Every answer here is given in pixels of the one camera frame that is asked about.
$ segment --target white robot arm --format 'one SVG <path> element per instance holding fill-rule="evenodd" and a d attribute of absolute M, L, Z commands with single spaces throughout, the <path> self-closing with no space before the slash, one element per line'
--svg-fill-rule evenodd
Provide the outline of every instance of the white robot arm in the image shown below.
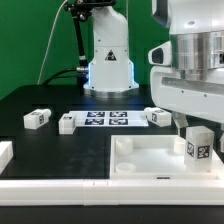
<path fill-rule="evenodd" d="M 76 0 L 68 8 L 81 46 L 80 59 L 83 61 L 80 64 L 83 71 L 88 71 L 89 79 L 84 85 L 87 95 L 119 98 L 138 91 L 133 63 L 129 59 L 128 23 L 112 8 L 115 3 L 116 0 Z M 85 22 L 89 16 L 93 18 L 94 58 L 87 65 L 76 20 Z"/>
<path fill-rule="evenodd" d="M 167 57 L 164 50 L 155 54 L 163 45 L 149 52 L 150 63 L 156 65 L 150 74 L 154 103 L 223 124 L 224 1 L 156 2 L 165 5 L 170 18 L 170 65 L 161 60 Z"/>

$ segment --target black tabletop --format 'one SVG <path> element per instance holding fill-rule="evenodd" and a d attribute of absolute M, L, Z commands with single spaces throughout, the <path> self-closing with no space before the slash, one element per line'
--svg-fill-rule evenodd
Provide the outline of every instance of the black tabletop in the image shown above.
<path fill-rule="evenodd" d="M 21 179 L 108 179 L 111 135 L 177 134 L 175 125 L 159 128 L 76 128 L 71 136 L 60 136 L 62 114 L 82 110 L 144 110 L 154 106 L 150 89 L 123 99 L 84 96 L 75 86 L 24 86 L 0 101 L 0 141 L 13 141 L 14 158 L 0 175 L 1 180 Z M 38 130 L 23 127 L 23 116 L 49 108 L 52 116 Z M 220 137 L 220 126 L 196 118 L 192 125 L 205 125 Z M 0 223 L 223 223 L 223 206 L 47 206 L 0 207 Z"/>
<path fill-rule="evenodd" d="M 108 179 L 111 135 L 174 134 L 175 127 L 78 127 L 59 135 L 58 121 L 69 111 L 144 110 L 153 106 L 150 90 L 123 99 L 84 96 L 75 86 L 24 86 L 0 103 L 0 140 L 13 141 L 14 158 L 0 179 Z M 23 116 L 49 108 L 48 124 L 24 129 Z"/>

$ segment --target green wall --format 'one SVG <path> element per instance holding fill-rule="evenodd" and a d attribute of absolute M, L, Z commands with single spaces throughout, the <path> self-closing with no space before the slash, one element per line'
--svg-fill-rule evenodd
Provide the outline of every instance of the green wall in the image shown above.
<path fill-rule="evenodd" d="M 53 21 L 63 0 L 0 1 L 0 99 L 19 86 L 36 84 Z M 126 0 L 117 0 L 115 9 L 126 14 Z M 93 57 L 91 20 L 82 24 L 89 60 Z M 130 58 L 135 79 L 149 83 L 151 66 L 148 51 L 168 40 L 168 30 L 151 18 L 151 0 L 129 0 Z M 43 80 L 55 72 L 78 65 L 73 23 L 69 13 L 61 12 L 55 30 Z M 55 81 L 74 84 L 75 79 Z"/>

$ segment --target white cube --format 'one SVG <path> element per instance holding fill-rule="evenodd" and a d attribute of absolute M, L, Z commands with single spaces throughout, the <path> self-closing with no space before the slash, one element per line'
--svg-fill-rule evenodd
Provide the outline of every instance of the white cube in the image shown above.
<path fill-rule="evenodd" d="M 152 122 L 160 127 L 170 126 L 172 121 L 171 113 L 162 110 L 158 107 L 145 108 L 145 115 L 149 122 Z"/>
<path fill-rule="evenodd" d="M 210 171 L 214 132 L 204 126 L 189 127 L 186 132 L 184 163 L 192 171 Z"/>
<path fill-rule="evenodd" d="M 59 121 L 59 134 L 72 135 L 75 130 L 75 114 L 63 114 Z"/>
<path fill-rule="evenodd" d="M 23 116 L 24 127 L 26 129 L 38 129 L 49 122 L 51 111 L 49 109 L 37 109 L 25 116 Z"/>
<path fill-rule="evenodd" d="M 0 174 L 13 157 L 12 142 L 0 142 Z"/>

